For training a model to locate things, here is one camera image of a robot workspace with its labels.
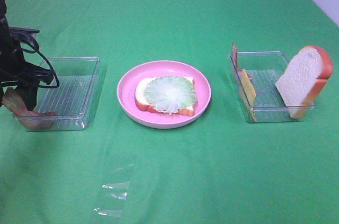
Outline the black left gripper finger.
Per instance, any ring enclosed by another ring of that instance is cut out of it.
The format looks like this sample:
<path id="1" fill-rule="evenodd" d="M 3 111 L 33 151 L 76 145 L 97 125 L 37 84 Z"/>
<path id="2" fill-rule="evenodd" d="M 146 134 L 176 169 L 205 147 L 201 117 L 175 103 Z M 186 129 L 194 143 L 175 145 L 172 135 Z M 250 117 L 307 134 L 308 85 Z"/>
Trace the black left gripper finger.
<path id="1" fill-rule="evenodd" d="M 26 109 L 29 111 L 34 110 L 37 105 L 38 87 L 30 85 L 19 85 L 16 87 L 16 92 L 22 98 Z"/>

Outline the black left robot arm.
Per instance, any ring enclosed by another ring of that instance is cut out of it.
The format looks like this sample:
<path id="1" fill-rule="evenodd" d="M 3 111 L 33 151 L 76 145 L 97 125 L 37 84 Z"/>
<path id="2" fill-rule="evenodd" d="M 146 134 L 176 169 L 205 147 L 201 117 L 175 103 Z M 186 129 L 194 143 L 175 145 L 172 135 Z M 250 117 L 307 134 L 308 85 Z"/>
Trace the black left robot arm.
<path id="1" fill-rule="evenodd" d="M 37 105 L 39 88 L 57 88 L 59 79 L 50 61 L 40 52 L 33 36 L 39 30 L 10 27 L 6 18 L 6 1 L 1 0 L 1 88 L 16 86 L 25 107 L 32 111 Z M 37 53 L 49 66 L 39 67 L 25 60 L 24 53 Z"/>

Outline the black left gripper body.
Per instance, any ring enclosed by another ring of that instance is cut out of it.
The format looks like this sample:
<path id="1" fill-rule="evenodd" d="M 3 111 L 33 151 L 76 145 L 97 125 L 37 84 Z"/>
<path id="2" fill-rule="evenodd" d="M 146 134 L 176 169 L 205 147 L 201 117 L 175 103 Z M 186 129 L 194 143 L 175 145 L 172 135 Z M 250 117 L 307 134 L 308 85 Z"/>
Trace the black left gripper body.
<path id="1" fill-rule="evenodd" d="M 40 52 L 35 35 L 38 29 L 1 27 L 1 81 L 17 81 L 38 88 L 53 88 L 53 67 Z M 39 67 L 25 60 L 25 53 L 37 53 L 49 66 Z"/>

